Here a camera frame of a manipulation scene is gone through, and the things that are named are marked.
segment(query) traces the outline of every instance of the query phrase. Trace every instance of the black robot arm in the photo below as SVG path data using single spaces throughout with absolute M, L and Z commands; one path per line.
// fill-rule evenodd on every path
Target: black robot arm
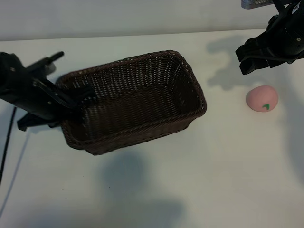
M 47 80 L 56 69 L 53 62 L 63 55 L 58 52 L 24 67 L 16 55 L 0 53 L 0 99 L 28 112 L 18 121 L 20 130 L 45 124 L 58 126 L 80 111 L 85 98 L 95 96 L 89 86 L 63 91 Z
M 244 75 L 304 57 L 304 1 L 287 7 L 280 0 L 273 2 L 279 14 L 270 19 L 266 31 L 236 50 Z

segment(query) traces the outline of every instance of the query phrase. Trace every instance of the brown wicker basket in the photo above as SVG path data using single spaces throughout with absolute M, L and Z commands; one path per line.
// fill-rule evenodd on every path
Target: brown wicker basket
M 191 67 L 171 50 L 71 72 L 56 85 L 94 88 L 84 122 L 61 123 L 67 144 L 93 155 L 184 130 L 207 109 Z

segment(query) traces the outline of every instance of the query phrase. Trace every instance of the basket rim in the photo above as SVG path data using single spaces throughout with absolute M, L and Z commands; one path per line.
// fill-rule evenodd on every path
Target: basket rim
M 134 56 L 134 57 L 128 57 L 122 60 L 117 60 L 115 62 L 112 63 L 107 63 L 107 64 L 103 64 L 103 65 L 98 65 L 98 66 L 94 66 L 94 67 L 90 67 L 87 69 L 83 69 L 83 70 L 78 70 L 78 71 L 73 71 L 70 73 L 67 73 L 63 76 L 61 76 L 57 81 L 56 81 L 56 85 L 59 86 L 60 84 L 64 84 L 67 80 L 77 77 L 78 75 L 84 75 L 84 74 L 89 74 L 95 71 L 101 71 L 101 70 L 106 70 L 106 69 L 110 69 L 113 67 L 117 67 L 117 66 L 121 66 L 121 65 L 125 65 L 128 63 L 133 63 L 133 62 L 137 62 L 139 60 L 146 60 L 149 58 L 153 58 L 153 57 L 162 57 L 162 56 L 172 56 L 177 58 L 180 63 L 181 63 L 181 67 L 183 68 L 183 70 L 185 72 L 187 72 L 187 76 L 190 78 L 190 81 L 192 82 L 192 84 L 194 85 L 194 89 L 195 89 L 195 93 L 198 96 L 198 99 L 200 100 L 199 103 L 199 107 L 195 110 L 195 111 L 191 111 L 185 114 L 179 114 L 173 117 L 169 117 L 169 118 L 165 118 L 165 119 L 161 119 L 161 120 L 157 120 L 154 122 L 150 122 L 150 123 L 144 123 L 142 125 L 133 127 L 133 128 L 129 128 L 129 129 L 125 129 L 125 130 L 121 130 L 109 135 L 105 135 L 105 136 L 101 136 L 99 138 L 96 139 L 88 139 L 88 140 L 79 140 L 77 138 L 75 138 L 73 136 L 73 134 L 71 133 L 71 128 L 69 127 L 68 124 L 68 120 L 63 120 L 60 125 L 61 128 L 63 130 L 64 136 L 66 138 L 67 143 L 72 146 L 72 147 L 77 147 L 76 149 L 85 149 L 82 146 L 86 146 L 86 145 L 91 145 L 91 144 L 95 144 L 98 142 L 104 142 L 107 141 L 109 139 L 114 139 L 117 138 L 121 135 L 126 135 L 129 134 L 131 135 L 133 132 L 137 131 L 140 132 L 140 130 L 147 130 L 148 128 L 156 128 L 159 127 L 161 125 L 168 125 L 168 124 L 172 124 L 176 121 L 190 121 L 190 120 L 194 120 L 197 117 L 200 117 L 202 115 L 205 114 L 206 110 L 207 110 L 207 103 L 206 103 L 206 99 L 204 96 L 204 93 L 192 71 L 192 68 L 190 67 L 190 65 L 187 63 L 187 61 L 185 60 L 184 57 L 181 56 L 181 54 L 177 51 L 173 51 L 173 50 L 166 50 L 166 51 L 159 51 L 159 52 L 152 52 L 152 53 L 148 53 L 148 54 L 144 54 L 144 55 L 140 55 L 140 56 Z

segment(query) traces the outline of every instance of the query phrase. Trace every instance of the white table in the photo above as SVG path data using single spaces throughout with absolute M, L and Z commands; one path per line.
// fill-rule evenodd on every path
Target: white table
M 207 113 L 185 131 L 101 156 L 69 148 L 59 128 L 24 133 L 15 123 L 0 227 L 304 227 L 304 60 L 242 76 L 235 50 L 261 32 L 0 42 L 0 51 L 15 53 L 24 65 L 64 51 L 53 80 L 177 50 L 208 102 Z M 259 85 L 279 93 L 269 113 L 246 105 L 246 93 Z M 11 110 L 0 101 L 1 153 Z M 23 114 L 18 110 L 16 120 Z

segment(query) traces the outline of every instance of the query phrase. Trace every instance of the pink ball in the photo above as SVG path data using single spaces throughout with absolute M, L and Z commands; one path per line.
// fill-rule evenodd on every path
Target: pink ball
M 246 96 L 247 105 L 257 112 L 269 112 L 273 110 L 278 100 L 279 97 L 276 90 L 268 85 L 254 88 Z

